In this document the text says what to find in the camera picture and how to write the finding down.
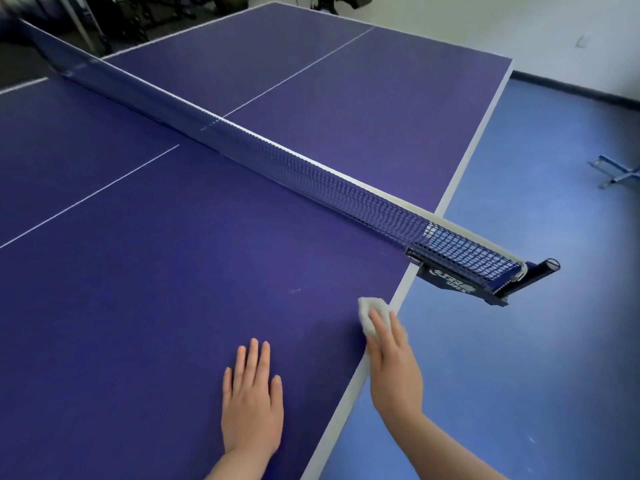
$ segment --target person's left hand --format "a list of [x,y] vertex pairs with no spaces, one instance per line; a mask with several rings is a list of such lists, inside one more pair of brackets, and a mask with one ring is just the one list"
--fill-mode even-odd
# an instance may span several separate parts
[[274,377],[269,393],[268,342],[262,344],[260,361],[256,339],[251,339],[246,365],[245,355],[246,348],[239,347],[233,385],[231,368],[225,370],[223,379],[221,425],[225,453],[242,452],[242,456],[264,461],[266,466],[282,437],[282,381],[279,376]]

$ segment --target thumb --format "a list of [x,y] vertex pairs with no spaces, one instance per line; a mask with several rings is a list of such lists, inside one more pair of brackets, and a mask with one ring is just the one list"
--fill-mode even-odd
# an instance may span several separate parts
[[382,368],[382,352],[375,337],[367,335],[367,352],[371,362],[371,371],[379,372]]
[[279,414],[284,414],[284,406],[282,405],[282,379],[280,376],[274,376],[271,380],[271,410]]

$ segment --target blue mesh net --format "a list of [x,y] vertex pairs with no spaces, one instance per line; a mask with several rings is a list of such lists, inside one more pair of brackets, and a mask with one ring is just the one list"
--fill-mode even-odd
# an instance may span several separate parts
[[26,25],[30,37],[66,78],[199,141],[309,199],[379,232],[414,253],[495,291],[519,263],[418,216],[267,140]]

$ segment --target finger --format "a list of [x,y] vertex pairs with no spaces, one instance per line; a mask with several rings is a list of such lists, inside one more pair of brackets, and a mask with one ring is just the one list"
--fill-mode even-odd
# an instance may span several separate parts
[[280,376],[274,376],[271,380],[271,411],[280,415],[284,414],[284,406],[282,405],[282,379]]
[[246,357],[246,347],[244,345],[238,347],[236,354],[236,370],[234,372],[234,390],[233,393],[237,394],[242,386],[242,379],[244,377],[244,358]]
[[258,387],[269,387],[269,363],[271,362],[271,347],[268,342],[262,343],[260,350],[260,362],[258,362],[258,370],[255,373],[255,385]]
[[377,310],[372,309],[369,313],[369,318],[371,319],[373,327],[376,329],[376,333],[378,334],[378,341],[380,343],[382,354],[391,353],[391,351],[396,347],[396,341],[394,340],[393,334],[391,334],[391,330],[389,330],[385,323],[382,322],[382,318],[380,318]]
[[389,318],[391,318],[391,333],[394,336],[396,344],[399,346],[406,343],[406,330],[398,320],[395,312],[389,312]]
[[231,368],[225,369],[225,375],[222,377],[222,411],[227,409],[231,402]]
[[372,372],[379,372],[382,369],[382,354],[376,338],[370,335],[367,336],[367,352]]
[[251,339],[249,343],[249,355],[246,358],[246,369],[244,370],[243,387],[249,389],[253,386],[255,379],[255,368],[258,365],[258,340]]

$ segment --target purple table surface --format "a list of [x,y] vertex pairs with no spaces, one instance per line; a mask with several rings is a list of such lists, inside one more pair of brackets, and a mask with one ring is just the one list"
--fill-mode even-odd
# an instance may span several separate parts
[[256,337],[286,411],[266,478],[294,479],[364,352],[356,298],[390,300],[406,260],[186,141],[0,249],[0,269],[0,477],[201,480],[223,453],[222,372]]
[[184,137],[54,77],[0,96],[0,246]]
[[279,3],[109,62],[430,211],[511,65]]

